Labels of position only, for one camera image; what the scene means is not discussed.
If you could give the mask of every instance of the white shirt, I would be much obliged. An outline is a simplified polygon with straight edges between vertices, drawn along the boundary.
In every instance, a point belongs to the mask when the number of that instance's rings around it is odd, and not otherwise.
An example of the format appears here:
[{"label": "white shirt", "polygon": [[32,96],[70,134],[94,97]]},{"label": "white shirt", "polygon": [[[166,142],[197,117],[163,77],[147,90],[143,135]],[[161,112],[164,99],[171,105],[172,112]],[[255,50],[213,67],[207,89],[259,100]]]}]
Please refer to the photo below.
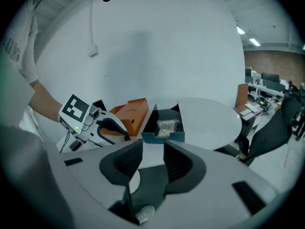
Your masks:
[{"label": "white shirt", "polygon": [[1,47],[13,67],[32,83],[38,80],[34,61],[34,40],[38,25],[34,16],[33,0],[20,7],[1,40]]}]

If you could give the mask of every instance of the desk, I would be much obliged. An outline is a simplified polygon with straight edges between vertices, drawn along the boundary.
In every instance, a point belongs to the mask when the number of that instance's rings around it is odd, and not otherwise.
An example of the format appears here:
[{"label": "desk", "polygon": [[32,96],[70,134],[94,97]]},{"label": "desk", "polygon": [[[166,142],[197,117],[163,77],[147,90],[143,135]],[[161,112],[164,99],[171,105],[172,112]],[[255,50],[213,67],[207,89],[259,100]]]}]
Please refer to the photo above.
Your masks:
[{"label": "desk", "polygon": [[[151,100],[147,101],[149,111],[144,119],[142,127],[137,136],[131,139],[142,138],[141,132],[144,129],[155,104],[158,109],[174,107],[179,102],[180,113],[185,131],[185,143],[215,150],[234,141],[242,130],[240,116],[230,107],[211,99],[204,98],[178,98],[171,100]],[[123,142],[122,136],[116,137],[118,142]],[[60,150],[65,136],[57,143]],[[75,141],[70,135],[69,141],[62,152],[72,152],[69,145]],[[91,142],[83,144],[78,151],[98,148]],[[143,143],[143,159],[139,168],[163,165],[163,144]]]},{"label": "desk", "polygon": [[281,93],[281,92],[278,92],[276,90],[267,88],[265,86],[261,86],[261,85],[257,85],[257,84],[251,84],[251,83],[249,83],[248,85],[256,88],[255,97],[254,97],[255,100],[257,99],[257,96],[258,96],[258,90],[269,93],[269,94],[272,94],[274,96],[284,97],[284,93]]}]

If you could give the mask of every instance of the white wall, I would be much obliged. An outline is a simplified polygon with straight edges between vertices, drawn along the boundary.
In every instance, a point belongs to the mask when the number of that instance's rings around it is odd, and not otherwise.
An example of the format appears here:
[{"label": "white wall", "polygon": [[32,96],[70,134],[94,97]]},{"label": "white wall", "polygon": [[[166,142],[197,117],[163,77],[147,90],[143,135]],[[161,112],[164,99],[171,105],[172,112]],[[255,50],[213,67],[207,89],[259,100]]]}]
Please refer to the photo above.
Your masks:
[{"label": "white wall", "polygon": [[[86,56],[89,0],[52,33],[37,67],[59,102],[102,98],[110,110],[141,97],[202,97],[234,107],[244,82],[241,39],[223,0],[94,0],[94,58]],[[60,124],[38,121],[51,141],[64,135]]]}]

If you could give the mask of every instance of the orange cardboard box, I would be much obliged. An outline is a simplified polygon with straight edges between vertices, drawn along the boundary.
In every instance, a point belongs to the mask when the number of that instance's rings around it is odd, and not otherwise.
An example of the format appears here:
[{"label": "orange cardboard box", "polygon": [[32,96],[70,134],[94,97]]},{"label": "orange cardboard box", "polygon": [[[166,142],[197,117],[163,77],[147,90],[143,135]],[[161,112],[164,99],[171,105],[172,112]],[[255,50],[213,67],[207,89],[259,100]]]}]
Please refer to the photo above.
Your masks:
[{"label": "orange cardboard box", "polygon": [[[128,135],[138,135],[142,123],[148,112],[146,98],[128,101],[127,104],[114,107],[110,113],[115,114],[124,124]],[[100,130],[101,134],[122,135],[115,131],[108,131],[105,128]]]}]

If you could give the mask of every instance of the teal box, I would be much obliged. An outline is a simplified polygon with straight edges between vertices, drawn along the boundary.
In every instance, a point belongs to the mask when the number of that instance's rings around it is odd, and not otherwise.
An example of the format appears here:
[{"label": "teal box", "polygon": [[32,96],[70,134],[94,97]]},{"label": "teal box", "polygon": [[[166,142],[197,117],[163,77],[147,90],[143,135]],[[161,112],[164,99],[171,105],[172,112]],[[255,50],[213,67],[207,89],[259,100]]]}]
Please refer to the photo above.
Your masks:
[{"label": "teal box", "polygon": [[177,132],[171,132],[169,139],[184,143],[185,132],[183,129],[179,103],[171,109],[158,110],[157,105],[154,106],[152,114],[149,117],[143,132],[141,133],[144,142],[151,144],[163,144],[164,140],[167,139],[167,138],[157,137],[160,131],[157,125],[158,120],[179,120],[180,124],[177,127]]}]

